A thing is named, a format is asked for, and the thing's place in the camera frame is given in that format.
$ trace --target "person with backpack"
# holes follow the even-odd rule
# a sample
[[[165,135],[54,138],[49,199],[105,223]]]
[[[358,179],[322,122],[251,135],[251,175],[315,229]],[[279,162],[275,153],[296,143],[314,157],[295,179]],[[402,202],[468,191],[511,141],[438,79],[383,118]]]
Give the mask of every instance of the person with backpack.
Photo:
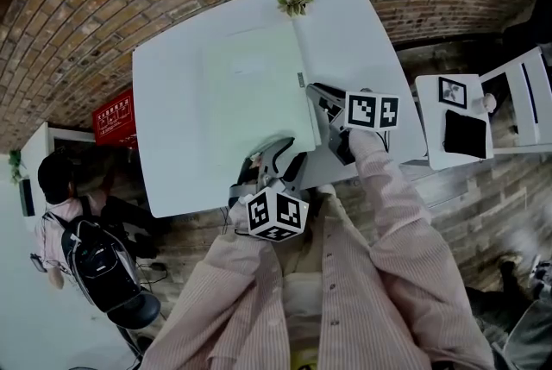
[[[63,154],[50,154],[38,170],[38,182],[47,201],[47,212],[34,228],[42,264],[47,269],[48,279],[57,289],[64,285],[63,273],[71,274],[62,247],[63,234],[71,221],[80,216],[90,216],[100,225],[106,226],[113,235],[123,242],[134,257],[155,258],[157,250],[148,237],[135,236],[130,241],[122,222],[132,223],[145,229],[149,234],[162,232],[164,224],[156,222],[146,210],[110,196],[115,179],[115,169],[111,168],[102,184],[90,193],[80,197],[73,176],[73,164]]]

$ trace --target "person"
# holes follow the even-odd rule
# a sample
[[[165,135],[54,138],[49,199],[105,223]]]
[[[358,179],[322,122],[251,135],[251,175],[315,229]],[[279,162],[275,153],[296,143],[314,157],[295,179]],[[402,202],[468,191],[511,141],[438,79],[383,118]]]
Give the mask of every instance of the person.
[[[422,199],[375,134],[352,130],[349,146],[379,239],[368,245],[326,194],[289,254],[287,241],[237,235],[247,216],[236,203],[235,233],[198,262],[142,370],[493,368]]]
[[[508,254],[499,259],[502,292],[483,292],[466,287],[474,316],[510,334],[533,302],[521,289],[514,275],[519,255]]]
[[[111,197],[110,190],[114,179],[115,168],[111,167],[102,184],[95,191],[83,196],[90,205],[91,214],[101,216],[104,221],[121,227],[120,233],[114,235],[119,236],[131,255],[154,258],[157,251],[149,239],[136,234],[136,242],[128,240],[122,229],[122,222],[133,223],[150,234],[155,234],[161,223],[155,222],[148,211]],[[65,229],[58,218],[69,223],[73,218],[83,215],[83,206],[74,182],[72,162],[63,154],[48,155],[39,166],[38,182],[47,201],[47,213],[34,228],[34,237],[50,283],[55,288],[62,289],[63,274],[69,275],[71,271],[61,247],[61,237]]]
[[[502,292],[466,288],[474,315],[507,334],[502,348],[493,344],[497,370],[552,368],[551,263],[534,260],[528,295],[514,274],[521,259],[516,254],[499,259]]]

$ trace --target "chair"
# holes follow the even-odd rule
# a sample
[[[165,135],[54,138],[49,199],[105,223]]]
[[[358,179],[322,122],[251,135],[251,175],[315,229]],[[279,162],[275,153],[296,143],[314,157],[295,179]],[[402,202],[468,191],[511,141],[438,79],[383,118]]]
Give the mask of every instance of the chair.
[[[147,327],[159,315],[161,302],[142,288],[141,293],[127,303],[107,312],[107,318],[124,329],[138,330]]]
[[[517,146],[496,147],[495,154],[552,152],[552,90],[543,63],[542,51],[536,47],[480,77],[484,84],[506,75],[516,115]]]
[[[443,103],[439,100],[440,79],[461,84],[465,87],[465,106],[455,106],[450,103]],[[477,74],[446,74],[435,76],[418,76],[416,78],[417,101],[422,118],[423,131],[428,146],[427,160],[415,160],[408,164],[427,164],[432,169],[439,171],[448,167],[466,165],[480,161],[480,158],[466,154],[446,152],[443,146],[446,121],[445,116],[448,110],[452,110],[462,116],[471,116],[486,123],[485,147],[486,158],[491,159],[494,155],[492,138],[489,123],[489,116],[481,108],[478,108],[478,101],[483,99],[483,89],[480,78]]]

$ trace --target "black hair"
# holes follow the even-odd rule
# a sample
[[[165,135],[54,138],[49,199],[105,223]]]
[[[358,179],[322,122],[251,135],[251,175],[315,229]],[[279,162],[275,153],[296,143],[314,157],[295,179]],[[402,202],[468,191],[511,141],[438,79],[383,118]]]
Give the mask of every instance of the black hair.
[[[47,202],[59,204],[69,198],[72,175],[72,162],[62,154],[50,154],[42,161],[38,168],[38,184]]]

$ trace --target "green leaves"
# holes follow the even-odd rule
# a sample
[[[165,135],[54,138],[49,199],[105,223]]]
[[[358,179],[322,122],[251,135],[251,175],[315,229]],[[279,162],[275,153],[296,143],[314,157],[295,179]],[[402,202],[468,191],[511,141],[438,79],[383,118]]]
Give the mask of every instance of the green leaves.
[[[21,162],[21,151],[12,150],[9,151],[9,165],[11,166],[11,181],[16,185],[22,179],[22,175],[19,172],[19,166]]]
[[[313,0],[278,0],[278,8],[287,13],[289,17],[306,14],[307,3]]]

